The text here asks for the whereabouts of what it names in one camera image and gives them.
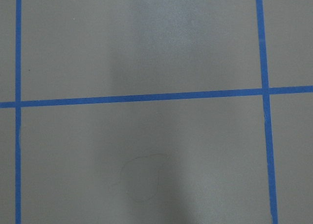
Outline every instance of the grid line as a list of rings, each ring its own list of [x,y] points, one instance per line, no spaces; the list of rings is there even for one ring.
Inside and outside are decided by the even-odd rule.
[[[22,220],[21,220],[21,215],[22,215],[21,214],[21,141],[20,141],[21,121],[22,121],[21,109],[22,108],[262,95],[264,117],[265,117],[265,136],[266,136],[266,149],[267,149],[267,162],[268,162],[268,187],[269,187],[270,212],[271,212],[273,224],[278,224],[273,141],[272,141],[271,115],[270,115],[271,113],[270,112],[270,95],[313,92],[313,86],[294,86],[294,87],[275,87],[275,88],[269,87],[264,12],[263,12],[262,0],[256,0],[256,8],[257,8],[257,22],[258,22],[258,34],[259,34],[261,79],[262,79],[261,89],[214,90],[214,91],[201,91],[201,92],[160,93],[160,94],[22,101],[21,100],[22,0],[16,0],[15,101],[14,102],[0,102],[0,109],[15,108],[15,125],[16,125],[16,128],[15,128],[15,223],[16,224],[22,223]]]

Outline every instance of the gray square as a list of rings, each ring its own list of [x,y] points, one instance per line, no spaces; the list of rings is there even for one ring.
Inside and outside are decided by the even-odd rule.
[[[313,85],[313,0],[264,0],[271,87]]]
[[[22,112],[24,223],[271,223],[260,96]]]
[[[0,223],[14,223],[15,217],[15,112],[0,109]]]
[[[312,97],[271,97],[278,215],[284,224],[313,223]]]
[[[259,88],[255,0],[23,0],[24,100]]]
[[[0,102],[15,98],[15,0],[0,0]]]

